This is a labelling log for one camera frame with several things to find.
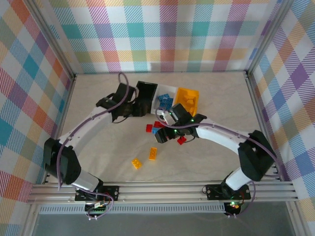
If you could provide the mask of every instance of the black mounting plate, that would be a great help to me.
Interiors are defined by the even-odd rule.
[[[79,193],[78,195],[75,195],[74,201],[75,202],[87,202],[90,201],[90,199],[86,196],[85,192],[77,191]],[[113,197],[114,201],[118,200],[119,196],[119,186],[102,186],[99,188],[99,193],[106,193]]]
[[[247,185],[243,185],[236,194],[233,195],[233,198],[227,198],[222,193],[222,188],[220,184],[208,184],[206,185],[206,193],[208,200],[242,200],[244,194],[244,200],[251,199],[251,193]]]

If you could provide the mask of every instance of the yellow container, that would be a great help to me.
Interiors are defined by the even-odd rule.
[[[197,113],[199,91],[178,88],[175,104],[180,103],[192,116]]]

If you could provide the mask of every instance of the red lego brick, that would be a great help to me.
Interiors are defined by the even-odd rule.
[[[146,128],[147,133],[151,133],[152,132],[152,128],[153,128],[152,124],[147,124],[147,128]]]
[[[182,136],[182,137],[180,137],[178,140],[177,140],[177,142],[179,143],[179,145],[182,145],[184,142],[186,142],[187,141],[187,139],[184,137],[184,136]]]
[[[155,127],[155,128],[163,128],[164,125],[162,123],[160,123],[159,121],[155,121],[153,127]]]

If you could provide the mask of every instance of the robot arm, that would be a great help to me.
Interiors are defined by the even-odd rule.
[[[221,184],[226,197],[233,196],[242,186],[251,181],[260,181],[274,160],[265,150],[248,139],[255,140],[273,154],[273,150],[262,132],[253,133],[236,131],[219,124],[201,114],[194,117],[181,104],[173,106],[160,116],[167,125],[156,134],[159,143],[175,139],[184,135],[192,135],[218,143],[239,155],[241,167],[230,173]]]
[[[97,102],[96,107],[86,117],[84,122],[57,140],[48,139],[44,144],[45,170],[52,176],[57,177],[57,155],[65,143],[60,160],[62,182],[80,189],[98,192],[102,188],[103,182],[82,170],[77,156],[100,130],[111,124],[118,117],[142,117],[149,111],[150,104],[146,97],[136,97],[133,101],[130,101],[135,90],[135,88],[129,86],[125,101],[110,113],[107,113],[106,110],[118,104],[127,91],[127,86],[120,83],[116,93],[112,93]]]

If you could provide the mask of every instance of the colorful plaid backdrop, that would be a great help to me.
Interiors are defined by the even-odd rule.
[[[254,77],[277,155],[315,235],[315,0],[295,0]]]
[[[19,232],[69,84],[22,0],[0,0],[0,236]]]
[[[78,73],[244,70],[282,0],[37,0]]]

